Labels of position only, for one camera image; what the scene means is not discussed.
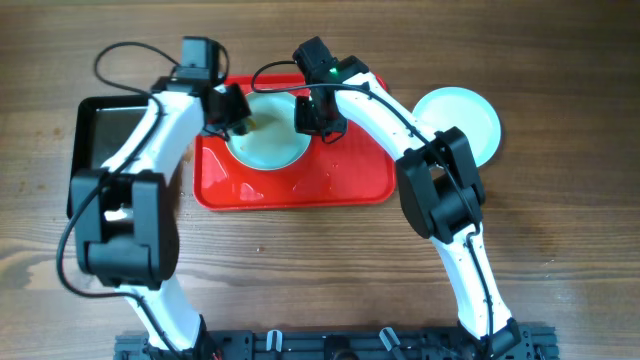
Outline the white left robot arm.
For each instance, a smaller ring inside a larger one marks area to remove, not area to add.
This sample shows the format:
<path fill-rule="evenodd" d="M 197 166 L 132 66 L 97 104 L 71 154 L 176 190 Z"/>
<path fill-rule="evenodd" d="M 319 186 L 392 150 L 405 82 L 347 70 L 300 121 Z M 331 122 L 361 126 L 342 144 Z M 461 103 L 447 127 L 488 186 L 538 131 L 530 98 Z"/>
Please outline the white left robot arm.
<path fill-rule="evenodd" d="M 170 181 L 196 136 L 227 139 L 249 114 L 236 83 L 163 78 L 121 148 L 71 178 L 72 215 L 60 242 L 75 240 L 79 269 L 105 286 L 103 297 L 129 302 L 147 330 L 148 351 L 161 359 L 215 351 L 174 274 L 179 234 Z"/>

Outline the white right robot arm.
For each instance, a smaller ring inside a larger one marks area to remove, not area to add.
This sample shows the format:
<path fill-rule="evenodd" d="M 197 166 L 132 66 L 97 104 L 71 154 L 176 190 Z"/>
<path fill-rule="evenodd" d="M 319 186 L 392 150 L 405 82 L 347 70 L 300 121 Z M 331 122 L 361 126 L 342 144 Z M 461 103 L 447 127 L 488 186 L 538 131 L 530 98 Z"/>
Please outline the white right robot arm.
<path fill-rule="evenodd" d="M 384 90 L 358 58 L 293 57 L 310 94 L 296 104 L 296 129 L 325 137 L 353 121 L 394 160 L 403 214 L 436 247 L 454 291 L 458 321 L 490 356 L 520 341 L 484 248 L 486 193 L 467 137 L 437 131 Z"/>

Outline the green and yellow sponge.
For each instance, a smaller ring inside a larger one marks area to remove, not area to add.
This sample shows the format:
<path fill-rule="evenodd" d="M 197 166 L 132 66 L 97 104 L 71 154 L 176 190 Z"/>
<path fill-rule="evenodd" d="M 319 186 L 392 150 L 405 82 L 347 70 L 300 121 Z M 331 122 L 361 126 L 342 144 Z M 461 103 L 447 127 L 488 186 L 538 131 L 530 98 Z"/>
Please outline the green and yellow sponge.
<path fill-rule="evenodd" d="M 254 131 L 258 128 L 256 121 L 251 117 L 244 117 L 238 121 L 235 121 L 231 125 L 231 133 L 234 136 L 245 136 L 249 134 L 251 131 Z"/>

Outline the light blue plate top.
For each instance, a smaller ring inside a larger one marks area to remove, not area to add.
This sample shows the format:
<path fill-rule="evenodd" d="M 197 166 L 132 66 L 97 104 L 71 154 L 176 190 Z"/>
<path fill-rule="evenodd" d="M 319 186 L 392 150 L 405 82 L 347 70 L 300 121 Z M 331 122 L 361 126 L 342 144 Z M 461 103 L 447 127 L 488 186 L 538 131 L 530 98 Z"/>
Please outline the light blue plate top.
<path fill-rule="evenodd" d="M 294 127 L 296 97 L 290 93 L 249 93 L 249 131 L 232 135 L 227 143 L 231 155 L 255 170 L 283 169 L 304 155 L 311 136 Z"/>

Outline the light blue plate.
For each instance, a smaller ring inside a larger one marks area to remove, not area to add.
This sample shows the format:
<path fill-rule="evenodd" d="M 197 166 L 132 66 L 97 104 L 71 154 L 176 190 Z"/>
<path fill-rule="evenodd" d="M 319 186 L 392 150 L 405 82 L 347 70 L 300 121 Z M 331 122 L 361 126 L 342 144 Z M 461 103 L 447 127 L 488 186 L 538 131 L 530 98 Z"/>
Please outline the light blue plate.
<path fill-rule="evenodd" d="M 304 155 L 311 136 L 294 127 L 296 97 L 290 93 L 249 93 L 249 131 L 232 135 L 227 143 L 231 155 L 255 170 L 283 169 Z"/>
<path fill-rule="evenodd" d="M 478 93 L 443 87 L 426 94 L 412 114 L 438 130 L 455 126 L 467 137 L 478 167 L 488 163 L 501 144 L 502 125 L 493 106 Z"/>

